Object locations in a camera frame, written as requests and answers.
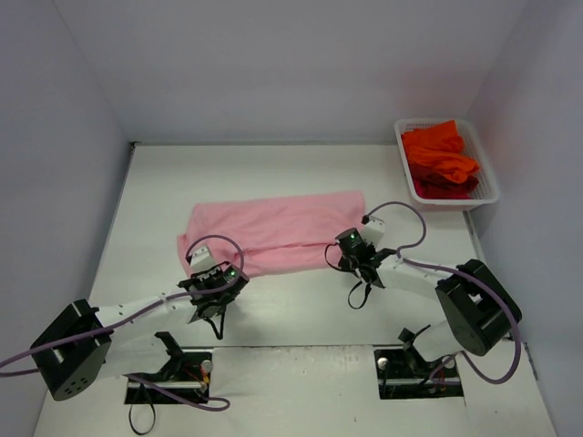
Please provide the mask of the pink t shirt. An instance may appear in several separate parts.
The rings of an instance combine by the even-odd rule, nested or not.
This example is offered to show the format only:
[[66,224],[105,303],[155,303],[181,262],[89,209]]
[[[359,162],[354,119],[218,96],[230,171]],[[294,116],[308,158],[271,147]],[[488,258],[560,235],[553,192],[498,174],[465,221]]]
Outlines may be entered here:
[[324,253],[341,232],[362,227],[365,213],[359,190],[244,201],[199,203],[186,231],[177,236],[181,266],[193,270],[187,251],[194,241],[209,248],[218,262],[238,265],[250,278],[325,269],[340,258],[338,249]]

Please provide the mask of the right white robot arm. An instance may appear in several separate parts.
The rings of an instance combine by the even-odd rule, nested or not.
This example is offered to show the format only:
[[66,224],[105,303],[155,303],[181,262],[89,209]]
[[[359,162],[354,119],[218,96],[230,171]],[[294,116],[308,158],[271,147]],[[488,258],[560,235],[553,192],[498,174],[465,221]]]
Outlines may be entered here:
[[437,302],[444,320],[404,340],[405,368],[423,375],[444,356],[469,352],[485,356],[510,334],[516,337],[520,309],[489,268],[471,259],[455,268],[400,259],[394,250],[377,249],[352,228],[336,237],[338,268],[373,289],[396,289]]

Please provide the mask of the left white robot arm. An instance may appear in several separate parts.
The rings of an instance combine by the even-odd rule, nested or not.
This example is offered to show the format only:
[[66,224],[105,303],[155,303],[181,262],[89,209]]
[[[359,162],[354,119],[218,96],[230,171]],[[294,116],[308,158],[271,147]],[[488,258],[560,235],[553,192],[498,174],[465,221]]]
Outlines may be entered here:
[[175,333],[223,318],[249,281],[238,267],[221,263],[154,297],[101,307],[77,300],[32,344],[32,358],[55,401],[126,374],[174,381],[187,356]]

